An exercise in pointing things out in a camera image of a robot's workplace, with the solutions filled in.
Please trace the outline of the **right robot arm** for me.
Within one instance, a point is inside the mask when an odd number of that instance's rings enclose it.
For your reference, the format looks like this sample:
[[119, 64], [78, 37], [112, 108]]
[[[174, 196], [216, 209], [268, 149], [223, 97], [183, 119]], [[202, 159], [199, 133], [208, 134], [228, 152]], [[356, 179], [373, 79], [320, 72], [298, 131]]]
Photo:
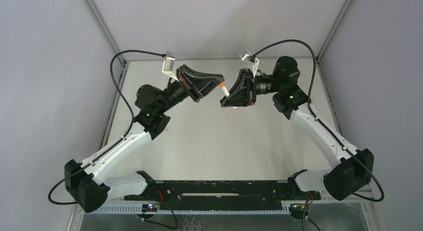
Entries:
[[314, 105], [298, 85], [300, 70], [290, 56], [277, 59], [272, 74], [255, 75], [249, 68], [239, 71], [233, 87], [220, 100], [221, 107], [248, 107], [258, 95], [272, 93], [276, 110], [303, 129], [323, 153], [330, 169], [303, 169], [288, 178], [296, 191], [328, 192], [342, 201], [370, 183], [374, 155], [369, 149], [359, 150], [314, 111]]

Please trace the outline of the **white pen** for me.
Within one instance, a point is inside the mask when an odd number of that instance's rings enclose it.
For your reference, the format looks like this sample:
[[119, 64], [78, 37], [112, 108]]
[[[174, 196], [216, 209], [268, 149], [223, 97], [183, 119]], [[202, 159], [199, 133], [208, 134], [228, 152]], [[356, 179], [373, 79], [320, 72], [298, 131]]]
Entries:
[[221, 89], [222, 89], [222, 91], [224, 93], [224, 99], [228, 98], [229, 97], [229, 92], [228, 92], [228, 90], [227, 90], [227, 88], [226, 88], [226, 86], [225, 86], [225, 84], [223, 82], [220, 84], [220, 87], [221, 87]]

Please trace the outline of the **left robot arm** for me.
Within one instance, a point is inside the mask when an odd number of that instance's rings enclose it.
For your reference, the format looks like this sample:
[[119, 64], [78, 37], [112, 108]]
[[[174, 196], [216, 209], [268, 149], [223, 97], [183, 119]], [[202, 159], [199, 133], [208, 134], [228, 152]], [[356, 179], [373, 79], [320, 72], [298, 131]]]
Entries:
[[221, 74], [198, 72], [185, 64], [176, 75], [176, 80], [163, 90], [149, 84], [138, 89], [135, 105], [140, 112], [113, 143], [81, 162], [70, 160], [65, 164], [65, 189], [86, 213], [97, 210], [107, 200], [140, 195], [148, 185], [146, 178], [138, 173], [111, 178], [110, 172], [165, 130], [170, 121], [165, 114], [168, 110], [186, 98], [199, 102], [224, 82]]

